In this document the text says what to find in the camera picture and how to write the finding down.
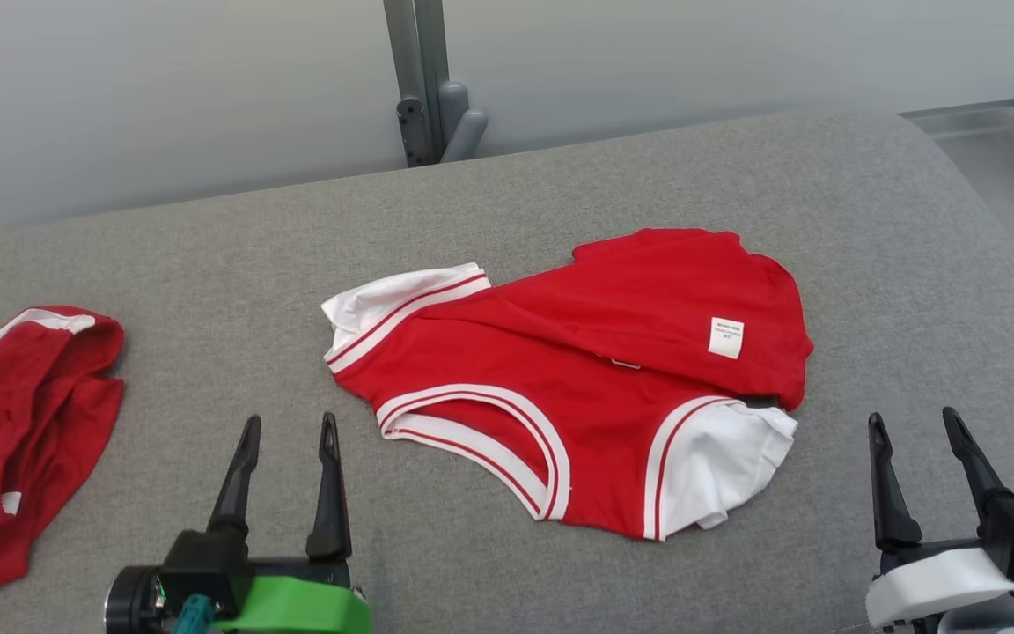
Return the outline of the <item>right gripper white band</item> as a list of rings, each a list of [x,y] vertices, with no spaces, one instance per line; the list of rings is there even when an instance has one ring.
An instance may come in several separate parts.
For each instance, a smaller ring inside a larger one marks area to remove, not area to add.
[[[886,573],[868,587],[873,629],[1014,629],[1014,492],[954,407],[942,410],[954,457],[965,470],[977,521],[974,541],[924,544],[894,473],[884,418],[868,418],[876,546],[889,555]]]

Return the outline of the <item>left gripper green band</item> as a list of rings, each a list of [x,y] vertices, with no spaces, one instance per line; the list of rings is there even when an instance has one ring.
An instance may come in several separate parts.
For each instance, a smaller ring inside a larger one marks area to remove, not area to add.
[[[259,415],[243,425],[206,531],[182,531],[158,570],[158,585],[180,614],[174,633],[371,633],[369,603],[350,581],[353,542],[334,413],[322,417],[322,477],[304,557],[249,556],[261,427]]]

